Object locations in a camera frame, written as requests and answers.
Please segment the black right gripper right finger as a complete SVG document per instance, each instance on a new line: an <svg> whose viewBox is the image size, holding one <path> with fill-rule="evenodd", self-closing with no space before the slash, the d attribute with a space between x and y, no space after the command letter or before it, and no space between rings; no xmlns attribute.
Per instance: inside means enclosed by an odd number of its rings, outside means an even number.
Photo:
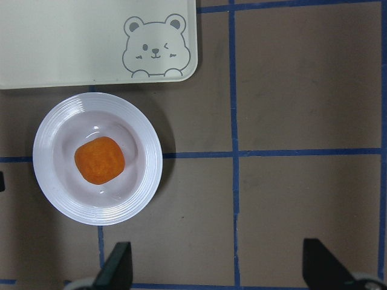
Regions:
<svg viewBox="0 0 387 290"><path fill-rule="evenodd" d="M353 275L315 238L302 248L302 277L309 289L356 289Z"/></svg>

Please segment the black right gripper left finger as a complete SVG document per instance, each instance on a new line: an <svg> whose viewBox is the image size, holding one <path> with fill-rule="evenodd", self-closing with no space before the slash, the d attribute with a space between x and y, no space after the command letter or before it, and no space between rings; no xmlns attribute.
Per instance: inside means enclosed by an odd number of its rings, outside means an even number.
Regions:
<svg viewBox="0 0 387 290"><path fill-rule="evenodd" d="M133 282L130 242L118 242L93 281L93 289L131 289Z"/></svg>

